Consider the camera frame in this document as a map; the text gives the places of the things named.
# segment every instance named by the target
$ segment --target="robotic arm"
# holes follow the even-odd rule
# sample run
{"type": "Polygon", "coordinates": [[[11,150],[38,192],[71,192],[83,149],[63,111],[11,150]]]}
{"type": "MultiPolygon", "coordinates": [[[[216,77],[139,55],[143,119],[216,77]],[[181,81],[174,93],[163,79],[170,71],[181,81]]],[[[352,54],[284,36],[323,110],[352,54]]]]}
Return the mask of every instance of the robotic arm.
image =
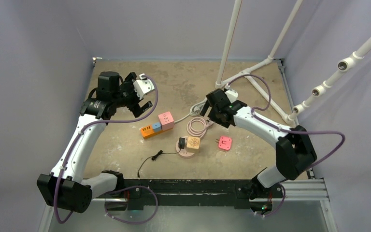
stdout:
{"type": "Polygon", "coordinates": [[[103,171],[100,175],[84,180],[89,156],[107,122],[96,123],[82,134],[83,126],[101,120],[109,120],[117,108],[127,107],[135,117],[139,117],[152,107],[150,101],[140,107],[144,95],[155,89],[153,83],[145,77],[137,80],[131,72],[123,81],[117,72],[102,72],[98,77],[98,87],[93,89],[80,110],[76,130],[59,162],[49,175],[41,174],[37,180],[38,188],[47,205],[54,205],[56,182],[61,178],[57,194],[57,206],[62,209],[82,213],[93,198],[122,187],[123,175],[114,171],[103,171]],[[73,146],[73,141],[81,135],[73,146]],[[68,150],[73,146],[66,165],[63,165],[68,150]]]}
{"type": "Polygon", "coordinates": [[[316,153],[308,135],[299,135],[283,131],[306,131],[301,126],[290,128],[280,125],[262,115],[256,116],[276,125],[278,129],[267,125],[252,115],[251,107],[237,100],[234,90],[216,89],[206,95],[205,103],[200,115],[204,116],[209,107],[208,118],[228,128],[230,125],[243,128],[265,140],[276,151],[276,165],[265,169],[251,181],[251,199],[266,196],[269,188],[286,179],[295,180],[302,172],[316,161],[316,153]]]}

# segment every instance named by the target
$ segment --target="white pipe frame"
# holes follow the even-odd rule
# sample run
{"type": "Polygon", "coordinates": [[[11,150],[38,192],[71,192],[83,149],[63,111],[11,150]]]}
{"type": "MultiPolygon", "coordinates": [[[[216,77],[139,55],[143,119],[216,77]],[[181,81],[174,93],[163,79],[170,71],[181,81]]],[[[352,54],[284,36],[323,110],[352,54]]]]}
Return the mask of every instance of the white pipe frame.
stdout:
{"type": "MultiPolygon", "coordinates": [[[[268,65],[273,61],[274,55],[275,55],[279,45],[281,44],[281,41],[284,38],[286,32],[288,31],[289,27],[291,26],[291,23],[292,23],[295,15],[297,14],[298,9],[300,8],[303,0],[297,0],[297,2],[295,3],[294,8],[292,9],[291,14],[289,15],[288,19],[286,20],[285,25],[282,28],[282,31],[279,34],[278,39],[276,40],[276,42],[274,44],[274,47],[272,48],[268,57],[265,60],[261,61],[260,63],[254,65],[250,68],[244,69],[241,72],[239,72],[238,74],[226,79],[225,81],[222,81],[222,76],[223,76],[223,73],[224,73],[224,68],[225,68],[225,64],[226,64],[226,61],[227,61],[227,56],[228,56],[228,53],[229,53],[229,48],[230,48],[230,45],[231,45],[231,40],[232,40],[232,36],[233,36],[233,33],[234,33],[235,25],[237,23],[237,17],[238,17],[238,13],[239,13],[239,8],[241,6],[241,2],[242,2],[241,0],[235,0],[235,3],[234,3],[234,10],[232,11],[231,21],[230,21],[229,28],[228,28],[228,33],[227,33],[227,39],[226,39],[226,43],[225,43],[225,46],[224,46],[223,56],[221,58],[220,69],[219,69],[219,72],[218,72],[217,81],[215,82],[215,87],[216,88],[222,88],[227,83],[234,80],[235,78],[237,78],[241,75],[244,75],[244,74],[250,74],[252,71],[257,70],[257,69],[261,68],[262,66],[268,65]]],[[[258,92],[260,92],[260,94],[265,99],[269,98],[268,93],[265,92],[264,89],[252,77],[246,76],[245,78],[255,87],[255,89],[257,89],[258,92]]],[[[288,115],[272,99],[271,99],[271,106],[276,110],[276,112],[278,112],[278,114],[282,117],[282,119],[284,119],[284,121],[286,123],[291,122],[291,121],[287,120],[288,115]]]]}
{"type": "Polygon", "coordinates": [[[284,118],[284,121],[294,121],[298,117],[298,115],[305,111],[305,109],[309,108],[317,98],[324,95],[326,91],[330,89],[337,80],[339,80],[343,75],[345,75],[345,73],[356,66],[356,64],[358,64],[370,50],[371,37],[349,57],[340,60],[338,62],[338,70],[332,76],[330,76],[328,80],[324,81],[321,85],[313,88],[311,96],[307,100],[303,101],[301,104],[294,106],[292,108],[293,113],[284,118]]]}

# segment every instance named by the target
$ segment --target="white backdrop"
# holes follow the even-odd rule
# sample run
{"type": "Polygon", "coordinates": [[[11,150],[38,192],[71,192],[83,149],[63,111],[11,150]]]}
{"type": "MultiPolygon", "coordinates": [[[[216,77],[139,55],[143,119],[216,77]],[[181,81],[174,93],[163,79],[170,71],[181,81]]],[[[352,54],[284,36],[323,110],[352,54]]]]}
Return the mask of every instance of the white backdrop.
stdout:
{"type": "MultiPolygon", "coordinates": [[[[371,36],[371,0],[322,0],[305,32],[286,58],[295,104],[328,79],[338,61],[371,36]]],[[[339,231],[371,231],[371,51],[311,110],[300,116],[308,130],[338,130],[346,142],[315,167],[324,177],[339,231]]],[[[312,136],[319,157],[339,136],[312,136]]]]}
{"type": "Polygon", "coordinates": [[[61,0],[0,0],[0,231],[37,231],[92,61],[61,0]]]}
{"type": "MultiPolygon", "coordinates": [[[[284,58],[320,0],[306,0],[277,51],[284,58]]],[[[114,59],[219,59],[234,0],[67,0],[93,56],[114,59]]],[[[263,60],[296,0],[244,0],[230,50],[263,60]]]]}

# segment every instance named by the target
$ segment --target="blue cube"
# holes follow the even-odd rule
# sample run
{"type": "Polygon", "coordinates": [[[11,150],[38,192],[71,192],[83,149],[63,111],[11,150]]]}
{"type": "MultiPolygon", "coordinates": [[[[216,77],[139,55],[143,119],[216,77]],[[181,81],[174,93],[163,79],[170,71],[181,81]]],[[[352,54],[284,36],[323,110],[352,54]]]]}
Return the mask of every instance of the blue cube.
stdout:
{"type": "Polygon", "coordinates": [[[160,122],[153,123],[151,125],[151,128],[153,128],[154,133],[157,133],[161,131],[161,123],[160,122]]]}

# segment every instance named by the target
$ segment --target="table surface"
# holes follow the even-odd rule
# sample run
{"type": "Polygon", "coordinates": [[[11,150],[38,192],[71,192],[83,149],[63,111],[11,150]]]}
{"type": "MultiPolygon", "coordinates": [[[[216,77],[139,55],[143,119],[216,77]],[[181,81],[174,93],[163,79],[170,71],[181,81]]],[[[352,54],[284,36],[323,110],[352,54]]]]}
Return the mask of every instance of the table surface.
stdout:
{"type": "MultiPolygon", "coordinates": [[[[255,65],[256,62],[228,62],[223,79],[255,65]]],[[[100,135],[85,170],[85,178],[97,176],[102,170],[115,170],[125,178],[137,178],[137,170],[145,158],[159,150],[175,152],[179,137],[188,136],[186,126],[191,117],[177,123],[173,130],[144,140],[140,128],[158,122],[157,115],[170,111],[174,120],[188,114],[195,103],[214,90],[219,62],[214,61],[98,61],[87,90],[97,86],[97,77],[103,71],[115,71],[125,78],[129,72],[145,73],[154,78],[159,91],[156,110],[146,119],[128,124],[109,124],[100,135]]],[[[291,112],[281,74],[276,63],[253,72],[270,86],[274,101],[285,112],[291,112]]],[[[232,88],[238,99],[249,106],[266,105],[266,100],[244,78],[234,82],[232,88]]],[[[154,102],[154,93],[145,100],[154,102]]],[[[284,124],[279,114],[270,107],[262,115],[284,124]]],[[[133,119],[127,108],[117,109],[112,119],[133,119]]],[[[190,159],[178,155],[161,155],[156,161],[148,160],[142,167],[142,178],[151,179],[251,179],[265,167],[275,164],[275,150],[254,134],[230,126],[226,129],[212,125],[201,140],[200,151],[190,159]],[[220,136],[232,138],[229,151],[220,150],[215,142],[220,136]]]]}

